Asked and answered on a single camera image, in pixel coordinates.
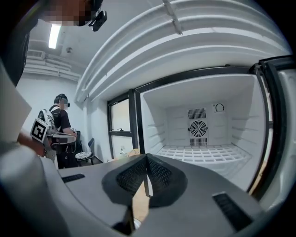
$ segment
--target black vent slot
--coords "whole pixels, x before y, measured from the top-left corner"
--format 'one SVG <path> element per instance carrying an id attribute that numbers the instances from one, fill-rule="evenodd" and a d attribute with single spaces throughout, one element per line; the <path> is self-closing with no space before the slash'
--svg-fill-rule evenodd
<path id="1" fill-rule="evenodd" d="M 226 193 L 213 195 L 213 199 L 236 231 L 240 231 L 252 223 L 252 220 Z"/>
<path id="2" fill-rule="evenodd" d="M 77 175 L 63 177 L 62 180 L 64 181 L 64 183 L 68 183 L 68 182 L 79 180 L 82 178 L 85 178 L 83 174 L 77 174 Z"/>

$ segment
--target fan grille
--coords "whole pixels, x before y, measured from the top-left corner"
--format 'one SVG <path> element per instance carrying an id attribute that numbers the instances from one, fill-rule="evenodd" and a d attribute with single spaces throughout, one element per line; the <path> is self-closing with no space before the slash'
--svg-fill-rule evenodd
<path id="1" fill-rule="evenodd" d="M 190 126 L 190 132 L 195 137 L 202 137 L 207 129 L 207 125 L 200 120 L 194 121 Z"/>

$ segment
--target ceiling light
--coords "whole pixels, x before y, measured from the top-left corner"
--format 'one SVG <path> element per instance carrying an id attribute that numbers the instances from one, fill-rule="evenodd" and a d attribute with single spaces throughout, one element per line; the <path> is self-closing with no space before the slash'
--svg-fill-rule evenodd
<path id="1" fill-rule="evenodd" d="M 56 25 L 56 24 L 52 24 L 52 26 L 51 26 L 50 36 L 49 36 L 49 44 L 48 44 L 48 47 L 50 47 L 51 49 L 56 48 L 56 42 L 57 42 L 57 38 L 59 36 L 60 28 L 61 28 L 61 26 Z"/>

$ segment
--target window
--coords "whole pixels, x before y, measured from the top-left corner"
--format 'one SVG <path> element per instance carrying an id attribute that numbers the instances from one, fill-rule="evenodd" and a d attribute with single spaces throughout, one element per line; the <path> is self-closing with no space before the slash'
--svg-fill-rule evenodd
<path id="1" fill-rule="evenodd" d="M 134 90 L 108 101 L 108 130 L 112 159 L 138 148 Z"/>

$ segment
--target black mesh pad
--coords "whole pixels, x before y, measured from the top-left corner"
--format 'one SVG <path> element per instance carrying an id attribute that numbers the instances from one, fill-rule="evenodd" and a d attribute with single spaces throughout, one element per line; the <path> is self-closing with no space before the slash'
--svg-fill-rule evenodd
<path id="1" fill-rule="evenodd" d="M 154 194 L 149 207 L 169 206 L 186 190 L 185 174 L 151 154 L 141 155 L 106 174 L 102 180 L 103 189 L 112 202 L 130 206 L 146 175 Z"/>
<path id="2" fill-rule="evenodd" d="M 116 176 L 117 184 L 132 195 L 135 195 L 143 182 L 146 173 L 146 160 L 141 159 L 139 162 L 129 167 Z"/>

